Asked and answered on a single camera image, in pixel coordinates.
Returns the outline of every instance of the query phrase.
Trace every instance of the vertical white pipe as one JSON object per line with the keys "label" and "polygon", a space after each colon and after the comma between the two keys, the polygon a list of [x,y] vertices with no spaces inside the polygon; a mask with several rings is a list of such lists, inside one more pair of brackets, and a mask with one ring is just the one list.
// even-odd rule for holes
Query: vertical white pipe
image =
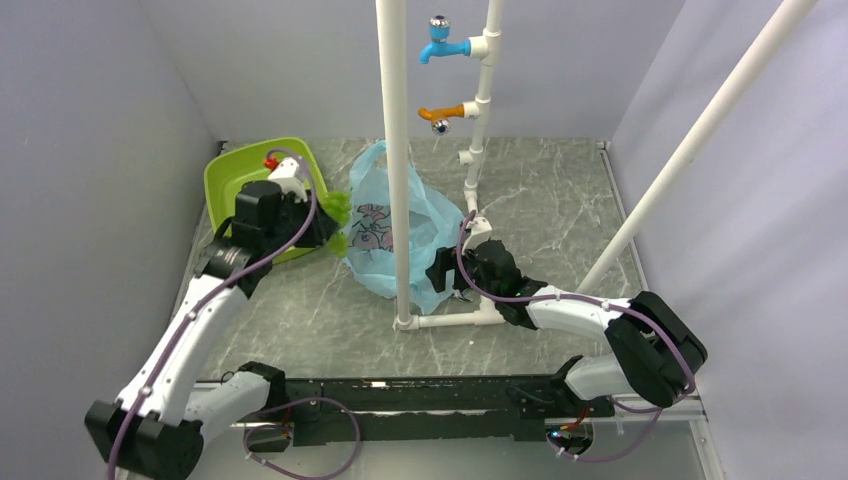
{"label": "vertical white pipe", "polygon": [[607,248],[577,287],[578,293],[590,293],[600,283],[607,269],[641,230],[645,220],[659,204],[674,182],[680,178],[695,155],[710,139],[721,121],[730,113],[751,83],[759,76],[784,40],[807,15],[818,0],[784,0],[763,27],[745,55],[727,76],[715,96],[704,109],[689,133],[683,137],[668,163],[633,208]]}
{"label": "vertical white pipe", "polygon": [[377,0],[377,41],[383,87],[383,122],[389,169],[397,321],[409,316],[409,190],[407,177],[406,0]]}
{"label": "vertical white pipe", "polygon": [[489,105],[491,103],[492,72],[498,55],[500,54],[501,18],[503,17],[504,0],[489,0],[489,13],[486,17],[486,29],[483,36],[489,43],[489,55],[480,62],[480,83],[477,85],[477,96],[474,100],[480,104],[480,116],[474,120],[474,130],[471,135],[471,146],[469,152],[474,158],[468,166],[468,175],[465,177],[465,188],[473,190],[477,188],[477,179],[480,176],[480,166],[483,163],[483,135],[486,125],[489,123]]}

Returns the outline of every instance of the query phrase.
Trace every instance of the orange faucet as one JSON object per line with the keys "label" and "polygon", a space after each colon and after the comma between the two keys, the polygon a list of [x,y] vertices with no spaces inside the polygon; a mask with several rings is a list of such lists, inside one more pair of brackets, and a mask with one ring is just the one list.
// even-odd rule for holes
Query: orange faucet
{"label": "orange faucet", "polygon": [[455,107],[437,108],[435,110],[427,110],[424,107],[418,109],[418,116],[424,120],[430,121],[430,127],[436,135],[444,135],[450,130],[450,117],[464,117],[465,107],[462,104]]}

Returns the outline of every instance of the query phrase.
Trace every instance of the silver faucet knob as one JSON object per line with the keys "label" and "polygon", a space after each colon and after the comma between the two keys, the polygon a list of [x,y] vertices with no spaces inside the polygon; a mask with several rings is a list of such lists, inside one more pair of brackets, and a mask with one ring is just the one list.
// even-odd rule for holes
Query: silver faucet knob
{"label": "silver faucet knob", "polygon": [[433,133],[441,137],[450,131],[450,122],[447,118],[436,120],[430,124],[430,128],[433,129]]}
{"label": "silver faucet knob", "polygon": [[436,28],[450,27],[450,20],[444,15],[436,15],[430,19],[430,26]]}

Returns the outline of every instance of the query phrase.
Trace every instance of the faucet spout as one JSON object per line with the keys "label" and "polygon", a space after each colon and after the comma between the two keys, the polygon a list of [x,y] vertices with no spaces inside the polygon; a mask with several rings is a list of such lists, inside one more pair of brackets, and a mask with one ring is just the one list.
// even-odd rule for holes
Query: faucet spout
{"label": "faucet spout", "polygon": [[418,61],[426,65],[430,63],[430,57],[447,57],[450,55],[470,56],[471,40],[465,40],[461,43],[430,42],[421,50]]}

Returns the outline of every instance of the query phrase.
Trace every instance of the diagonal white pipe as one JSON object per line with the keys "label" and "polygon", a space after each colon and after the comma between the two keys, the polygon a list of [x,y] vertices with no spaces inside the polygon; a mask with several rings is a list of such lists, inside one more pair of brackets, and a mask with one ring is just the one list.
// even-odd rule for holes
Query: diagonal white pipe
{"label": "diagonal white pipe", "polygon": [[792,33],[792,30],[818,0],[784,0],[763,27],[745,55],[727,76],[715,96],[683,137],[665,167],[633,208],[630,216],[618,229],[598,261],[589,270],[586,278],[577,287],[577,293],[591,293],[603,278],[604,273],[615,263],[619,254],[630,240],[639,233],[645,220],[692,163],[701,148],[716,131],[722,120],[733,109],[748,87],[765,69],[774,54]]}
{"label": "diagonal white pipe", "polygon": [[396,322],[407,325],[409,315],[409,133],[406,96],[406,0],[377,0],[377,40],[383,87],[383,122],[389,169],[392,240],[397,278]]}

